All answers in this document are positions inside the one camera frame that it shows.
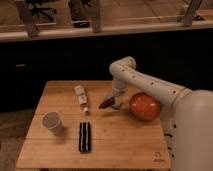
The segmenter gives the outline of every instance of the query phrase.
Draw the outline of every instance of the orange object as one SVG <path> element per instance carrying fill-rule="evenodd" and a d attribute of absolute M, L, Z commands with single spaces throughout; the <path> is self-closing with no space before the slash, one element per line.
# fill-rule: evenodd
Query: orange object
<path fill-rule="evenodd" d="M 136 93 L 129 102 L 131 112 L 139 119 L 151 121 L 160 115 L 159 101 L 145 93 Z"/>

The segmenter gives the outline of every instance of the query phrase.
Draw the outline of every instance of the wooden table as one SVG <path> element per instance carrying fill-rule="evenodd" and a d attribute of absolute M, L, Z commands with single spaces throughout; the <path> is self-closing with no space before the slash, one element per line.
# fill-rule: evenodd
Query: wooden table
<path fill-rule="evenodd" d="M 196 14 L 204 20 L 213 20 L 213 10 L 212 9 L 197 10 Z"/>
<path fill-rule="evenodd" d="M 83 85 L 90 114 L 85 115 L 74 93 Z M 170 159 L 161 122 L 143 122 L 129 111 L 128 102 L 140 90 L 129 86 L 121 110 L 98 109 L 111 91 L 111 81 L 49 81 L 36 109 L 17 168 L 167 169 Z M 44 113 L 58 111 L 65 131 L 52 135 L 41 126 Z M 90 153 L 78 150 L 79 123 L 91 124 Z"/>

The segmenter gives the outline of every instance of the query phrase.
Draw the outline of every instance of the logo on table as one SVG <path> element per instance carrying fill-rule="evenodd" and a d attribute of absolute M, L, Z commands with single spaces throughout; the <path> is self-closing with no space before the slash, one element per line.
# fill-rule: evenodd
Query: logo on table
<path fill-rule="evenodd" d="M 158 151 L 155 152 L 154 156 L 155 156 L 155 158 L 154 158 L 153 162 L 157 162 L 157 163 L 164 163 L 165 162 L 165 160 L 162 158 L 161 152 L 158 152 Z"/>

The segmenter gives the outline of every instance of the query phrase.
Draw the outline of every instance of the red object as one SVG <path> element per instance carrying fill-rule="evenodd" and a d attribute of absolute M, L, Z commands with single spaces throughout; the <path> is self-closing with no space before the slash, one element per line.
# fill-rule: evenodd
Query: red object
<path fill-rule="evenodd" d="M 113 104 L 115 104 L 115 97 L 112 96 L 108 99 L 105 99 L 100 105 L 99 105 L 99 109 L 104 109 L 107 108 L 109 106 L 112 106 Z"/>
<path fill-rule="evenodd" d="M 129 102 L 131 112 L 139 119 L 151 121 L 160 115 L 161 104 L 159 101 L 145 93 L 137 93 Z"/>

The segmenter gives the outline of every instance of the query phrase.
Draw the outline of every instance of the white cup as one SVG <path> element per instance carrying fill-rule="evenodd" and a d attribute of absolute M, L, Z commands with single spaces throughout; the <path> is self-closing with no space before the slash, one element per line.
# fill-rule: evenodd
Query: white cup
<path fill-rule="evenodd" d="M 46 113 L 42 118 L 42 125 L 55 135 L 63 131 L 61 117 L 58 112 Z"/>

